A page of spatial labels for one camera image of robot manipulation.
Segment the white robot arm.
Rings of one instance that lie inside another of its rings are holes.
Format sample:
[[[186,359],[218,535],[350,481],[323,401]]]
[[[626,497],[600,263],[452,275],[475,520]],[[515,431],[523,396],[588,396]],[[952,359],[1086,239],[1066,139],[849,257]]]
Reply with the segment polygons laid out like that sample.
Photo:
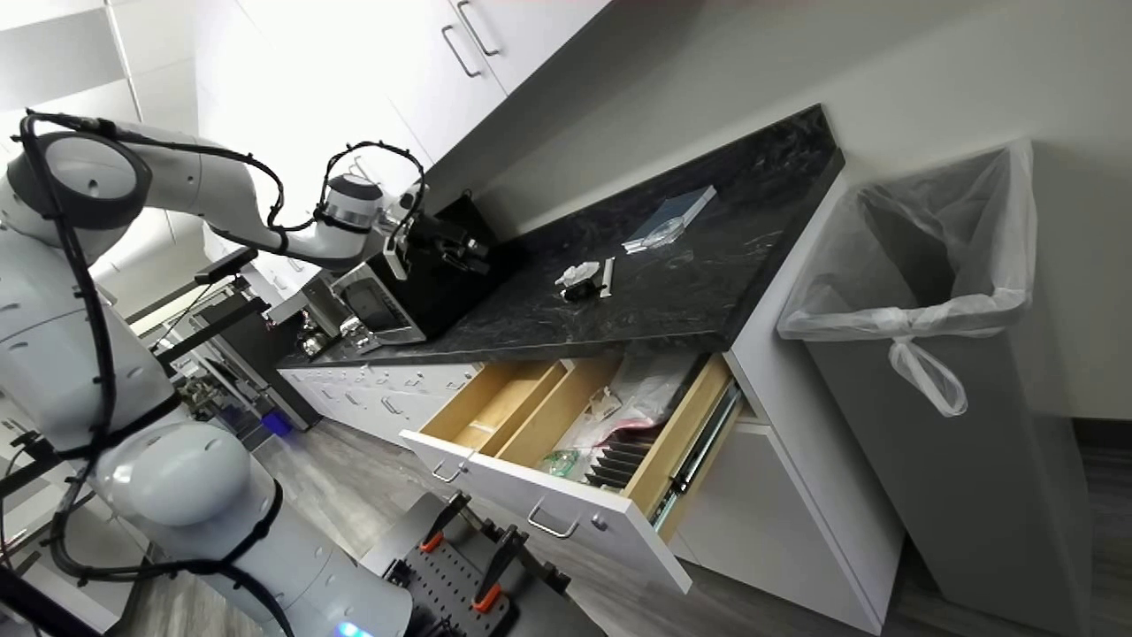
[[[363,255],[390,195],[331,167],[316,213],[286,224],[255,183],[270,167],[211,141],[103,118],[17,120],[3,169],[0,383],[34,440],[77,472],[155,553],[129,565],[66,548],[70,517],[48,520],[48,556],[77,580],[136,583],[194,572],[270,637],[413,637],[411,589],[362,565],[222,426],[194,418],[163,362],[90,278],[90,263],[149,213],[186,213],[211,234],[316,267]]]

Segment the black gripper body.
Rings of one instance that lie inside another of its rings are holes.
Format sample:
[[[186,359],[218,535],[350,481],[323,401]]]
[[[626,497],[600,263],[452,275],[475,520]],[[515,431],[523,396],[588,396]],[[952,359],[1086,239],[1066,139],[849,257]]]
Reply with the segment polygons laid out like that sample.
[[[462,226],[429,226],[417,224],[408,234],[408,267],[413,278],[425,278],[429,274],[468,274],[468,275],[489,275],[490,248],[480,243],[471,231]]]

